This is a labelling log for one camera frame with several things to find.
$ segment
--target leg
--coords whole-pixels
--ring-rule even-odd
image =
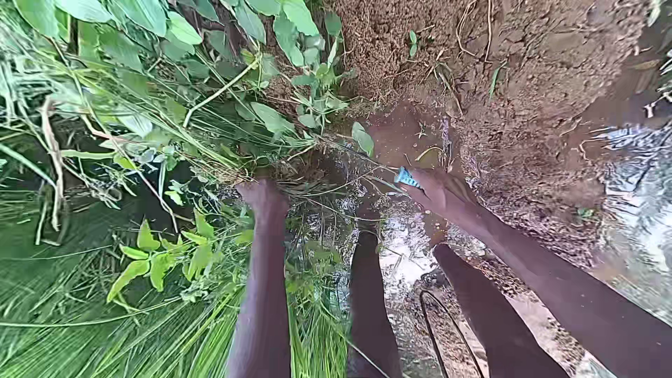
[[[462,312],[483,344],[490,377],[567,378],[565,371],[537,344],[534,336],[497,288],[447,245],[434,248]]]
[[[401,378],[401,364],[392,326],[387,319],[375,235],[360,232],[350,273],[351,336],[355,344],[390,378]],[[380,371],[359,352],[350,350],[348,377],[379,378]]]

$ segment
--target blue object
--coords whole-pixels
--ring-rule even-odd
[[[404,167],[399,167],[399,173],[394,177],[394,182],[414,186],[420,188],[420,184],[413,179],[411,174]]]

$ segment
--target wet ground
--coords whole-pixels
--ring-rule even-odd
[[[351,119],[374,138],[376,161],[446,169],[452,162],[450,169],[464,172],[481,203],[505,222],[658,316],[672,317],[664,300],[672,293],[666,276],[672,252],[665,247],[672,219],[665,216],[669,201],[656,202],[667,190],[664,162],[672,161],[665,152],[670,107],[659,102],[653,116],[644,109],[659,97],[661,44],[669,43],[661,25],[668,24],[645,28],[643,3],[614,0],[335,0],[332,6],[343,17],[345,68],[360,74],[345,89],[367,97],[353,101]],[[412,59],[409,30],[420,41]],[[391,173],[380,177],[392,181]],[[380,252],[388,311],[407,376],[441,376],[420,290],[449,307],[481,367],[487,363],[429,253],[437,241],[493,281],[568,373],[604,374],[481,242],[390,188],[378,191],[388,219]],[[642,221],[641,211],[630,218],[620,212],[642,204],[657,223]],[[476,377],[446,316],[430,305],[429,318],[450,376]]]

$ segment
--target mud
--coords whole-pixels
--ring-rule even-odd
[[[344,68],[358,72],[344,90],[366,98],[352,103],[351,115],[366,121],[377,161],[412,165],[427,148],[441,147],[487,208],[551,252],[592,267],[604,172],[613,155],[586,140],[605,124],[641,120],[641,106],[650,101],[647,90],[659,64],[652,61],[659,55],[637,45],[644,3],[332,0],[327,6],[343,19]],[[418,35],[413,58],[410,30]],[[626,75],[617,81],[622,71]],[[382,111],[370,114],[371,109]],[[416,140],[424,125],[429,132]],[[434,156],[421,164],[445,167],[446,159]],[[583,209],[595,216],[582,217]],[[577,372],[585,351],[508,267],[459,228],[410,213],[415,221],[407,221],[404,232],[412,234],[408,230],[422,223],[429,238],[413,252],[428,259],[425,268],[435,267],[425,245],[448,241],[505,293],[542,347],[568,373]],[[398,287],[396,266],[387,270],[386,289]],[[388,306],[405,373],[440,377],[419,291],[431,289],[456,319],[461,315],[442,275],[425,269],[424,278],[410,290],[392,290]],[[444,358],[450,357],[451,377],[475,376],[444,315],[434,311],[430,318]],[[475,338],[468,341],[484,363]]]

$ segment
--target hand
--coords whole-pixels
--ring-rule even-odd
[[[464,180],[436,169],[411,169],[422,189],[402,185],[408,195],[423,208],[469,228],[478,222],[483,210]]]
[[[283,218],[287,216],[290,209],[289,202],[278,190],[275,182],[262,178],[256,182],[238,184],[236,190],[243,196],[243,200],[250,205],[257,219],[275,215]]]

